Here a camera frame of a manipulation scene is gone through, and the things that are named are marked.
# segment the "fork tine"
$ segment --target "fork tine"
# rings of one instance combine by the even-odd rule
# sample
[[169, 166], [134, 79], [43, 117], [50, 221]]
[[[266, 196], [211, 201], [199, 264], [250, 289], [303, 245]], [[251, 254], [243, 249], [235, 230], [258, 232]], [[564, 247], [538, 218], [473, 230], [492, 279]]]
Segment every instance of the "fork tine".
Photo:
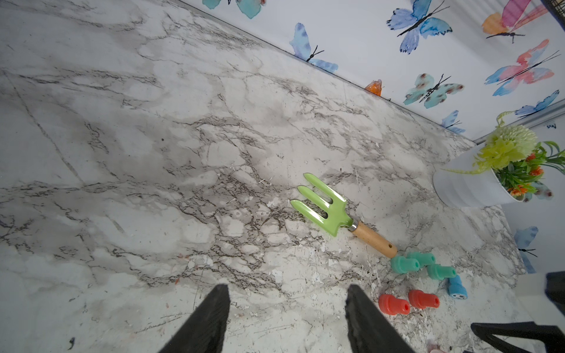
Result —
[[324, 228], [324, 221], [325, 218], [320, 216], [316, 211], [312, 208], [308, 207], [307, 204], [303, 203], [300, 200], [290, 200], [290, 204], [294, 207], [298, 212], [302, 213], [302, 215], [315, 224], [318, 224], [320, 227]]
[[308, 200], [314, 202], [314, 204], [316, 206], [320, 207], [325, 212], [328, 212], [329, 203], [326, 200], [324, 200], [323, 198], [321, 198], [320, 195], [316, 194], [315, 192], [310, 190], [310, 188], [308, 188], [307, 186], [304, 186], [304, 185], [300, 185], [298, 187], [298, 191], [300, 191], [300, 193], [302, 195], [306, 196], [306, 198]]
[[311, 182], [312, 185], [316, 186], [321, 192], [323, 192], [327, 196], [331, 197], [332, 200], [347, 202], [347, 200], [343, 196], [341, 196], [337, 192], [333, 191], [332, 188], [330, 188], [328, 185], [324, 184], [324, 182], [322, 180], [318, 179], [318, 177], [316, 177], [314, 174], [304, 173], [304, 178], [306, 178], [306, 180]]

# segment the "plant pot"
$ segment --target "plant pot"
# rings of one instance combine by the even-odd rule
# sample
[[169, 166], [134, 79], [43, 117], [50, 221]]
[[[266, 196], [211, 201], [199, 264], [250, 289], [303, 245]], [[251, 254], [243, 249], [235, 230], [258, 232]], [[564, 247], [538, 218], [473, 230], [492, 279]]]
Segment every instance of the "plant pot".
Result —
[[[484, 143], [473, 147], [442, 168], [471, 171], [475, 156]], [[460, 174], [438, 169], [433, 174], [433, 187], [440, 199], [449, 207], [486, 207], [496, 204], [520, 202], [500, 184], [492, 169], [480, 174]]]

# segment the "garden fork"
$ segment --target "garden fork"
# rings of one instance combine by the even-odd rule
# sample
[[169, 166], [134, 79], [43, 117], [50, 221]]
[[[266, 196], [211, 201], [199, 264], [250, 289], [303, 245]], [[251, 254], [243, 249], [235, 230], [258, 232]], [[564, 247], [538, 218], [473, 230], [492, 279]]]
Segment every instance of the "garden fork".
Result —
[[352, 219], [345, 212], [347, 200], [343, 196], [333, 191], [328, 185], [324, 184], [313, 174], [304, 173], [304, 177], [321, 192], [330, 197], [330, 199], [332, 199], [332, 203], [321, 198], [307, 186], [300, 185], [298, 187], [298, 191], [300, 191], [302, 195], [312, 201], [316, 206], [325, 211], [328, 214], [328, 217], [322, 217], [300, 200], [291, 200], [290, 204], [292, 204], [298, 212], [302, 213], [304, 217], [308, 218], [315, 224], [318, 224], [322, 229], [334, 237], [337, 236], [337, 230], [339, 227], [347, 227], [353, 235], [379, 250], [383, 255], [389, 258], [393, 258], [396, 255], [398, 249], [394, 245], [360, 221]]

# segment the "pink butterfly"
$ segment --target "pink butterfly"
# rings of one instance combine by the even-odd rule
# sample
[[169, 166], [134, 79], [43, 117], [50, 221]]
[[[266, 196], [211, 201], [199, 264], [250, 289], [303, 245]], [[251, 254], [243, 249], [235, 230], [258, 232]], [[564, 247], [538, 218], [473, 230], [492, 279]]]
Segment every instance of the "pink butterfly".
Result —
[[523, 37], [523, 34], [516, 34], [514, 31], [526, 23], [534, 21], [541, 15], [547, 14], [545, 6], [538, 5], [520, 20], [530, 1], [531, 0], [510, 0], [504, 7], [502, 15], [497, 12], [488, 16], [483, 22], [483, 32], [492, 34], [492, 36], [488, 36], [487, 38], [510, 36], [512, 37], [512, 43], [514, 43], [514, 36]]
[[549, 44], [549, 39], [546, 39], [540, 43], [535, 48], [526, 51], [524, 54], [518, 57], [516, 62], [519, 65], [504, 66], [498, 69], [494, 74], [486, 78], [485, 85], [489, 85], [495, 82], [502, 84], [493, 95], [505, 95], [514, 92], [516, 87], [523, 82], [525, 84], [532, 84], [541, 80], [545, 80], [553, 76], [553, 71], [537, 67], [538, 65], [545, 63], [548, 60], [554, 59], [559, 55], [556, 55], [558, 51], [551, 54], [547, 59], [537, 63], [541, 55], [544, 53], [547, 45]]

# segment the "orange butterfly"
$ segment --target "orange butterfly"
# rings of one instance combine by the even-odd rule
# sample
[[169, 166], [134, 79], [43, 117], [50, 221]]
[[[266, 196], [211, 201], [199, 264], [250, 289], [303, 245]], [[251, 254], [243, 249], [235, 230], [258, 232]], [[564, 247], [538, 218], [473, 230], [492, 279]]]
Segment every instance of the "orange butterfly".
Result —
[[531, 0], [510, 0], [504, 7], [502, 15], [497, 12], [496, 14], [488, 16], [483, 22], [483, 32], [492, 35], [487, 38], [510, 36], [512, 37], [512, 43], [514, 43], [515, 36], [523, 37], [523, 34], [516, 34], [514, 31], [547, 13], [545, 6], [539, 5], [520, 20], [530, 1]]
[[381, 80], [373, 81], [367, 87], [365, 87], [365, 89], [380, 97], [383, 90], [383, 82]]

